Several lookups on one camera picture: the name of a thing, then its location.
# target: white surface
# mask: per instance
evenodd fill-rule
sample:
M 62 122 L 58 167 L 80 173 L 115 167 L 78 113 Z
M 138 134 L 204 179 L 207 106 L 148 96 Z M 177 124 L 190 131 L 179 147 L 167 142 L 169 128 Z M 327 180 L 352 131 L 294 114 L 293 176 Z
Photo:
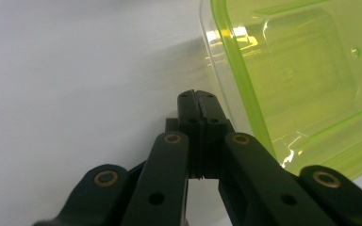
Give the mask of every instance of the white surface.
M 0 226 L 53 218 L 96 166 L 136 166 L 176 96 L 210 91 L 198 8 L 0 1 Z M 230 225 L 216 186 L 189 183 L 191 226 Z

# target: green plastic container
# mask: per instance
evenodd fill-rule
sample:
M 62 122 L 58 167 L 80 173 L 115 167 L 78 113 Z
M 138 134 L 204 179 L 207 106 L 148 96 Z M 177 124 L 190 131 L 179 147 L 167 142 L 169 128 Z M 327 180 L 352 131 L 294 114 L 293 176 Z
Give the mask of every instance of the green plastic container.
M 292 173 L 362 174 L 362 1 L 206 0 L 201 26 L 238 131 Z

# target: translucent plastic container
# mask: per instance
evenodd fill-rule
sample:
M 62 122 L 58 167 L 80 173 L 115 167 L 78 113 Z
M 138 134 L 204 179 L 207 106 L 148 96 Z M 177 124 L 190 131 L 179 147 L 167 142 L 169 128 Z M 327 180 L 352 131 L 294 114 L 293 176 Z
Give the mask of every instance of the translucent plastic container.
M 205 0 L 218 95 L 286 170 L 362 174 L 362 1 Z

